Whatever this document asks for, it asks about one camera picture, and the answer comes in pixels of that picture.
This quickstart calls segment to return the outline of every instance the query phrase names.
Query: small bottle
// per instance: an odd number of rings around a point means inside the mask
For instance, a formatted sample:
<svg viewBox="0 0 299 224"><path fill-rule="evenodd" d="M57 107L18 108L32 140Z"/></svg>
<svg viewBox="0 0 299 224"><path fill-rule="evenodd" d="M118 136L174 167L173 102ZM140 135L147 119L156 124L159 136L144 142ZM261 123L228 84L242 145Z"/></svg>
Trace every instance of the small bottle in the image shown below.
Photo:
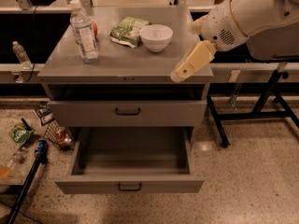
<svg viewBox="0 0 299 224"><path fill-rule="evenodd" d="M74 37L78 44L78 52L85 63L93 63L98 58L93 26L91 19L82 11L79 0L70 2L72 14L70 23L73 28Z"/></svg>
<svg viewBox="0 0 299 224"><path fill-rule="evenodd" d="M27 156L27 149L22 147L16 153L13 154L9 162L7 163L7 168L10 170L11 176L16 176L16 174L20 174L20 165L22 165Z"/></svg>
<svg viewBox="0 0 299 224"><path fill-rule="evenodd" d="M32 63L26 53L24 47L19 44L17 41L12 42L12 49L15 52L16 56L19 59L19 62L22 65L24 70L30 70L32 68Z"/></svg>

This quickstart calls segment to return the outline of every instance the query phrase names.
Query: cabinet top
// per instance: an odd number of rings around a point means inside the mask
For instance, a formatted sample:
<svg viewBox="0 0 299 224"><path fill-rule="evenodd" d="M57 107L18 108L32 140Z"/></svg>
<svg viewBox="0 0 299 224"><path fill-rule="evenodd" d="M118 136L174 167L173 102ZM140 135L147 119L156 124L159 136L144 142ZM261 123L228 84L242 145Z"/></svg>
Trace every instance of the cabinet top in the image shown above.
<svg viewBox="0 0 299 224"><path fill-rule="evenodd" d="M93 7L85 11L98 26L98 61L90 64L82 61L68 27L38 75L41 82L171 83L170 73L199 41L198 35L188 31L192 17L186 7ZM112 42L109 36L112 28L126 16L169 26L174 35L168 47L154 53L143 44L132 49ZM190 77L189 82L199 79L205 83L211 77L208 65Z"/></svg>

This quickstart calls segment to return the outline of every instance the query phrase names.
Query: bottle label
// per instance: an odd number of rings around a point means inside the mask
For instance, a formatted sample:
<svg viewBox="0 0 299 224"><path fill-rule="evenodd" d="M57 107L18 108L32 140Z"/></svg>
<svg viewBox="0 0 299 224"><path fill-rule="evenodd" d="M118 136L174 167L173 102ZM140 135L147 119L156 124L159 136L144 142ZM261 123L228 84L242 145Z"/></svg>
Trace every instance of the bottle label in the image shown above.
<svg viewBox="0 0 299 224"><path fill-rule="evenodd" d="M76 29L76 37L81 47L82 55L88 59L97 58L97 47L93 36L91 25L83 26Z"/></svg>
<svg viewBox="0 0 299 224"><path fill-rule="evenodd" d="M84 59L83 57L83 53L82 53L82 50L81 50L81 47L80 45L78 44L78 36L77 36L77 33L76 33L76 29L74 27L72 27L72 30L73 30L73 35L74 35L74 38L75 38L75 41L77 43L77 48L78 48L78 54L79 56Z"/></svg>

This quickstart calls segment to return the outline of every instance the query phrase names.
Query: drawer handle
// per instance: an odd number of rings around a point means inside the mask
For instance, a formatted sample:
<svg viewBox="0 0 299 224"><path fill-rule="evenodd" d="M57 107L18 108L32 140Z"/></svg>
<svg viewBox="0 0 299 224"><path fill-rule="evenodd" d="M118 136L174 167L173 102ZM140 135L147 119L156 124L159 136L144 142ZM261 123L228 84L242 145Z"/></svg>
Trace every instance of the drawer handle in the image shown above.
<svg viewBox="0 0 299 224"><path fill-rule="evenodd" d="M141 108L137 108L134 110L120 110L115 108L115 114L118 116L137 116L141 112Z"/></svg>
<svg viewBox="0 0 299 224"><path fill-rule="evenodd" d="M122 188L121 183L118 185L118 190L119 191L140 191L142 189L142 183L139 183L139 186L136 189L128 189L128 188Z"/></svg>

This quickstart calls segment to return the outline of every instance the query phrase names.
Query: power outlet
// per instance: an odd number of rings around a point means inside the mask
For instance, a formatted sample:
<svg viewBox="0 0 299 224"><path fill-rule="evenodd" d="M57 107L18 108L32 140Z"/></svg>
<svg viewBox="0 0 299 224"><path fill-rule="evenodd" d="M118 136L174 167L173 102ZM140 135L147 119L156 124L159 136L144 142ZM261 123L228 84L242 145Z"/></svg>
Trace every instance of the power outlet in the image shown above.
<svg viewBox="0 0 299 224"><path fill-rule="evenodd" d="M25 79L24 77L22 76L21 72L11 72L12 76L13 76L13 80L16 82L16 83L24 83L25 82Z"/></svg>
<svg viewBox="0 0 299 224"><path fill-rule="evenodd" d="M237 79L239 78L241 71L240 70L232 70L231 75L228 78L228 83L236 83Z"/></svg>

